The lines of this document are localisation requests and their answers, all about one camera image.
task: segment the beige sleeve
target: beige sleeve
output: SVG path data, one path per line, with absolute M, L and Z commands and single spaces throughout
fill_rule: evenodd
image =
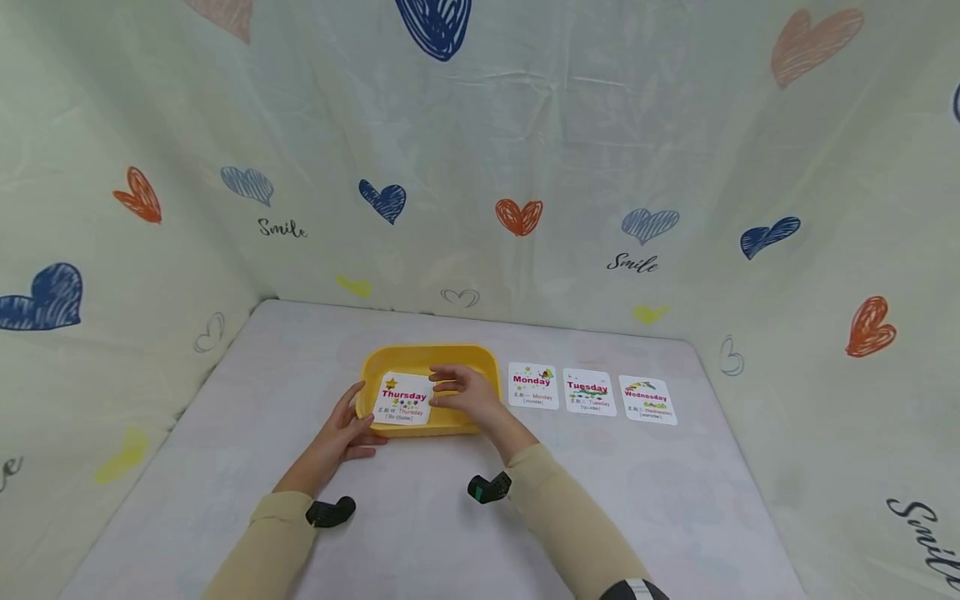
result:
M 264 496 L 201 600 L 286 598 L 317 538 L 306 520 L 312 503 L 300 492 Z
M 507 466 L 508 497 L 578 600 L 597 600 L 621 580 L 650 581 L 620 530 L 543 444 Z

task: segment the flashcard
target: flashcard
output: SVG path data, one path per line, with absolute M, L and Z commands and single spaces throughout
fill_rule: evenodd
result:
M 670 402 L 670 393 L 666 391 L 664 381 L 620 375 L 620 392 L 629 419 L 677 424 L 677 414 L 673 412 L 673 403 Z
M 564 369 L 566 410 L 584 415 L 616 417 L 610 376 L 602 371 Z
M 425 375 L 388 372 L 376 393 L 373 422 L 390 425 L 425 425 L 430 420 L 433 382 Z
M 557 370 L 549 365 L 510 363 L 508 384 L 511 406 L 560 409 Z

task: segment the white table surface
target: white table surface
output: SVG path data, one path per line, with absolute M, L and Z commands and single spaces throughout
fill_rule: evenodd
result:
M 673 600 L 805 598 L 693 348 L 671 340 L 269 300 L 244 326 L 63 591 L 63 600 L 198 598 L 260 497 L 364 359 L 394 344 L 489 348 L 510 362 L 606 371 L 617 417 L 512 408 L 593 495 Z M 667 383 L 678 425 L 628 420 L 621 374 Z M 467 495 L 502 466 L 479 436 L 393 440 L 320 499 L 296 598 L 568 598 L 508 500 Z

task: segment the yellow heart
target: yellow heart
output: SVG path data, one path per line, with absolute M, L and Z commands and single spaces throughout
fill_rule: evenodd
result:
M 370 297 L 370 282 L 364 281 L 363 279 L 357 279 L 356 281 L 350 281 L 346 277 L 341 277 L 337 275 L 337 283 L 344 287 L 344 289 L 350 290 L 360 298 L 369 298 Z
M 654 324 L 660 320 L 660 317 L 670 312 L 669 306 L 660 308 L 650 308 L 648 306 L 638 306 L 634 309 L 634 319 L 644 324 Z
M 147 437 L 146 431 L 139 427 L 127 427 L 123 449 L 103 463 L 97 474 L 93 476 L 93 480 L 98 484 L 105 484 L 120 479 L 143 462 L 147 456 L 148 446 L 150 446 L 150 438 Z

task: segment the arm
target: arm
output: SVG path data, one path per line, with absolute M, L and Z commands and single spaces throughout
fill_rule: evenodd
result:
M 461 365 L 437 365 L 431 370 L 431 379 L 441 382 L 435 391 L 458 393 L 435 396 L 431 404 L 466 412 L 496 447 L 513 481 L 508 497 L 576 598 L 606 600 L 610 596 L 605 594 L 618 582 L 650 580 L 612 521 L 497 399 L 483 375 Z M 645 587 L 637 583 L 637 590 Z M 665 597 L 653 596 L 655 600 Z
M 376 453 L 366 444 L 387 441 L 370 433 L 373 415 L 358 420 L 350 401 L 363 387 L 355 383 L 297 461 L 253 511 L 250 526 L 217 569 L 202 600 L 286 598 L 310 554 L 317 530 L 307 509 L 344 461 Z

